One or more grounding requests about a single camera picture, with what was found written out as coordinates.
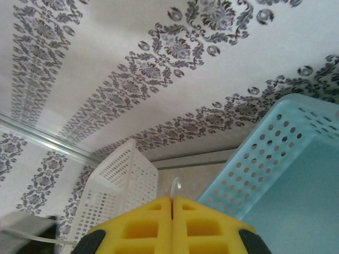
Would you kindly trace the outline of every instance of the black object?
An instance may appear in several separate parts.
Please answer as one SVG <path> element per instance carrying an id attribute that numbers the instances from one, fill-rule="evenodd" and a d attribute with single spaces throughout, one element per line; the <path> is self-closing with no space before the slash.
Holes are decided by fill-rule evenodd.
<path id="1" fill-rule="evenodd" d="M 72 254 L 95 254 L 105 235 L 106 232 L 102 229 L 85 235 L 74 248 Z"/>
<path id="2" fill-rule="evenodd" d="M 51 220 L 57 220 L 55 216 L 48 217 Z M 55 239 L 57 233 L 57 221 L 54 225 L 46 229 L 39 237 Z M 21 247 L 16 254 L 54 254 L 54 243 L 29 241 Z"/>
<path id="3" fill-rule="evenodd" d="M 246 229 L 239 230 L 239 235 L 248 254 L 272 254 L 259 235 Z"/>

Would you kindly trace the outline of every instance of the white cable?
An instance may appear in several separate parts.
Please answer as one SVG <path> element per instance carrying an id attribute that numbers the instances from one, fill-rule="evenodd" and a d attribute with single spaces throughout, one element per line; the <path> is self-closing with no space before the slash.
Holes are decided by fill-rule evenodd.
<path id="1" fill-rule="evenodd" d="M 72 245 L 72 246 L 77 245 L 77 242 L 70 242 L 70 241 L 64 241 L 64 240 L 56 240 L 56 239 L 48 239 L 48 238 L 43 238 L 43 237 L 37 237 L 36 235 L 31 235 L 31 234 L 28 234 L 28 233 L 25 233 L 25 232 L 22 232 L 22 231 L 16 230 L 16 229 L 6 228 L 6 229 L 2 229 L 2 230 L 10 232 L 10 233 L 17 234 L 17 235 L 19 235 L 23 238 L 30 239 L 30 240 L 33 240 L 33 241 L 56 243 L 56 244 L 66 244 L 66 245 Z"/>

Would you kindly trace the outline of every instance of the damask pattern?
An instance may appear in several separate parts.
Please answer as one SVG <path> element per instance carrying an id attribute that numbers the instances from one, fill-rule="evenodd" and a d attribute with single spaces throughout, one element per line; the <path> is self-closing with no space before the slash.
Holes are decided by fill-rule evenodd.
<path id="1" fill-rule="evenodd" d="M 12 118 L 34 127 L 70 46 L 67 38 L 75 35 L 71 26 L 83 15 L 75 0 L 20 2 L 14 6 Z"/>
<path id="2" fill-rule="evenodd" d="M 137 140 L 139 151 L 146 151 L 205 136 L 207 133 L 231 130 L 244 126 L 245 122 L 257 123 L 278 99 L 291 93 L 339 103 L 339 55 L 327 56 L 325 60 L 324 66 L 316 72 L 313 67 L 304 66 L 297 70 L 298 78 L 280 75 L 274 80 L 267 80 L 267 88 L 262 91 L 251 87 L 247 90 L 247 96 L 228 96 L 223 104 L 214 102 L 212 108 L 198 108 L 195 113 L 186 113 L 185 117 L 180 116 L 144 130 L 99 149 L 94 154 L 105 158 L 131 138 Z"/>
<path id="3" fill-rule="evenodd" d="M 51 189 L 54 188 L 59 173 L 65 167 L 67 158 L 54 151 L 47 152 L 47 157 L 41 162 L 42 167 L 38 168 L 38 173 L 31 179 L 32 184 L 28 185 L 27 193 L 21 197 L 21 204 L 16 208 L 23 212 L 39 214 L 41 207 L 45 205 L 48 195 L 51 194 Z"/>
<path id="4" fill-rule="evenodd" d="M 83 168 L 83 172 L 80 174 L 79 181 L 76 183 L 76 188 L 73 189 L 71 198 L 68 200 L 69 204 L 66 205 L 64 209 L 65 215 L 59 217 L 59 225 L 57 230 L 57 237 L 59 239 L 66 239 L 70 226 L 72 225 L 76 210 L 78 208 L 78 204 L 81 198 L 81 195 L 84 191 L 85 185 L 87 183 L 88 178 L 95 168 L 85 166 Z M 56 253 L 62 253 L 62 246 L 58 246 Z"/>
<path id="5" fill-rule="evenodd" d="M 297 0 L 257 0 L 259 5 L 290 3 Z M 161 87 L 185 76 L 186 69 L 196 70 L 207 55 L 220 54 L 219 43 L 231 46 L 247 38 L 248 23 L 253 19 L 254 5 L 247 0 L 194 0 L 188 2 L 183 14 L 172 7 L 168 16 L 175 23 L 170 26 L 155 24 L 148 33 L 152 43 L 140 41 L 141 53 L 131 51 L 125 57 L 127 65 L 119 64 L 120 72 L 113 71 L 96 93 L 72 116 L 58 137 L 77 144 L 109 124 L 142 100 L 158 93 Z M 256 19 L 267 24 L 274 18 L 268 9 L 260 10 Z"/>
<path id="6" fill-rule="evenodd" d="M 23 146 L 27 142 L 13 134 L 2 134 L 0 141 L 0 182 L 5 180 L 5 174 L 8 174 L 13 168 L 12 164 L 16 162 L 16 157 L 21 155 Z"/>

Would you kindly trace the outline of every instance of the white object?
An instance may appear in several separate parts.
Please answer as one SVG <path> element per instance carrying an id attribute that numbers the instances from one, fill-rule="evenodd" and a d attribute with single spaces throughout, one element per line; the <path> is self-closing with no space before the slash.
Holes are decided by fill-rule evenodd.
<path id="1" fill-rule="evenodd" d="M 157 182 L 158 170 L 128 140 L 92 172 L 68 240 L 78 242 L 92 227 L 154 200 Z M 71 249 L 65 246 L 64 253 Z"/>

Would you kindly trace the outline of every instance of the yellow plastic object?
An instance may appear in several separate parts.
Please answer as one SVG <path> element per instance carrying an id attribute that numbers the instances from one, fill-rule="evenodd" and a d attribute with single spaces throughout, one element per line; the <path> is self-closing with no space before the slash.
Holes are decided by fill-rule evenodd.
<path id="1" fill-rule="evenodd" d="M 97 230 L 106 235 L 95 254 L 249 254 L 239 232 L 256 235 L 253 227 L 183 197 L 158 198 L 88 234 Z"/>
<path id="2" fill-rule="evenodd" d="M 255 233 L 237 219 L 183 197 L 173 202 L 173 254 L 248 254 L 239 230 Z"/>
<path id="3" fill-rule="evenodd" d="M 171 199 L 158 198 L 91 230 L 105 230 L 96 254 L 170 254 Z"/>

